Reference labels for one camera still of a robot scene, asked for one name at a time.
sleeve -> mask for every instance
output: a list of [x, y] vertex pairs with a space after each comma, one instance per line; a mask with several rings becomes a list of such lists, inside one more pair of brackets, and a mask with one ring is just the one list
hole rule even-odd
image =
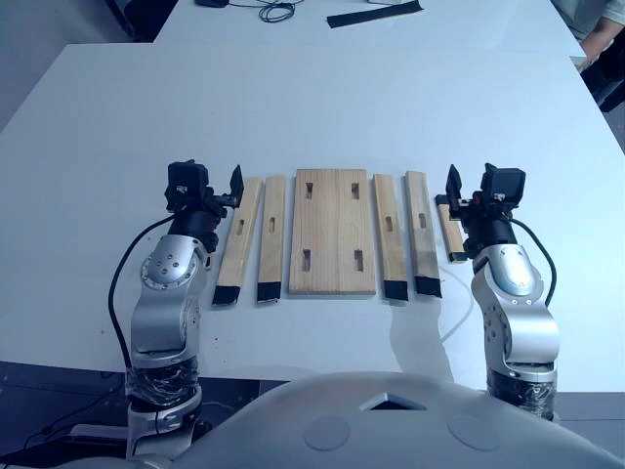
[[625, 24], [625, 0], [610, 0], [603, 16], [619, 24]]

white tabletop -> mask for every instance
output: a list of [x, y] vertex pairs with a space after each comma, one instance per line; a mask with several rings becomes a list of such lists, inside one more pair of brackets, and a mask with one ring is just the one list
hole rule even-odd
[[549, 0], [420, 0], [420, 5], [424, 10], [413, 15], [330, 29], [328, 16], [383, 5], [306, 0], [290, 20], [266, 24], [255, 9], [206, 8], [180, 0], [155, 42], [477, 49], [563, 54], [576, 62], [586, 58]]
[[[465, 195], [486, 161], [524, 169], [517, 217], [559, 269], [560, 389], [625, 390], [624, 157], [561, 55], [67, 47], [0, 135], [0, 360], [123, 369], [106, 311], [110, 278], [131, 239], [166, 215], [167, 164], [192, 157], [218, 192], [237, 162], [245, 176], [287, 175], [287, 249], [297, 168], [393, 174], [406, 249], [406, 170], [425, 171], [434, 197], [450, 163]], [[221, 239], [228, 227], [229, 218]], [[283, 299], [257, 307], [259, 228], [234, 308], [210, 308], [218, 269], [209, 277], [203, 376], [404, 370], [485, 387], [471, 265], [445, 261], [438, 223], [443, 298], [411, 291], [405, 305], [380, 295], [294, 298], [285, 279]], [[139, 266], [160, 233], [140, 243], [120, 279], [126, 337]], [[549, 281], [538, 249], [518, 238]]]

floor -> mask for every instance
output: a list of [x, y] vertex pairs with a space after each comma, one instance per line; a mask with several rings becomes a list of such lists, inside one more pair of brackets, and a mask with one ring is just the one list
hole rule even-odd
[[[104, 1], [2, 0], [0, 2], [0, 130], [48, 66], [71, 43], [127, 42]], [[625, 105], [605, 116], [625, 150]], [[0, 362], [0, 454], [18, 450], [28, 436], [102, 395], [98, 405], [58, 422], [68, 431], [76, 422], [124, 425], [126, 404], [121, 376]], [[201, 382], [202, 418], [217, 425], [275, 383], [247, 380]], [[617, 456], [625, 457], [625, 394], [560, 394], [562, 426]], [[49, 435], [35, 435], [36, 445]]]

wood grain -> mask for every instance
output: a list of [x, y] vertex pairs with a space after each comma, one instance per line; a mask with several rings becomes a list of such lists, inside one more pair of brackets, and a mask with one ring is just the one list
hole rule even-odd
[[464, 253], [465, 248], [460, 233], [460, 222], [449, 219], [449, 204], [437, 204], [438, 217], [440, 218], [440, 227], [442, 228], [442, 237], [445, 240], [445, 249], [447, 250], [447, 259], [452, 264], [462, 264], [466, 259], [459, 259], [458, 253]]
[[365, 170], [297, 171], [289, 291], [375, 293]]
[[265, 208], [261, 236], [261, 262], [258, 282], [282, 281], [284, 258], [284, 195], [286, 178], [283, 175], [265, 179]]
[[405, 183], [414, 276], [440, 278], [426, 174], [407, 171]]
[[217, 279], [220, 286], [243, 285], [262, 184], [260, 178], [243, 180], [245, 191], [240, 206], [232, 214], [226, 251]]
[[407, 281], [393, 177], [388, 174], [375, 174], [373, 185], [384, 280]]

robotic arm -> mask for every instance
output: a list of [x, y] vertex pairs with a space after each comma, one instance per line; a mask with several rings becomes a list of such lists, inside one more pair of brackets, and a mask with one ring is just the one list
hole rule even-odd
[[481, 191], [461, 197], [460, 175], [452, 165], [446, 192], [451, 219], [460, 220], [473, 259], [471, 288], [484, 320], [488, 392], [551, 420], [554, 415], [560, 338], [541, 300], [543, 281], [512, 230], [525, 173], [486, 164]]
[[165, 196], [174, 219], [144, 261], [131, 322], [127, 457], [153, 452], [173, 458], [191, 443], [202, 400], [198, 299], [218, 243], [214, 231], [243, 194], [238, 166], [224, 195], [214, 195], [208, 171], [193, 160], [170, 164], [168, 173]]

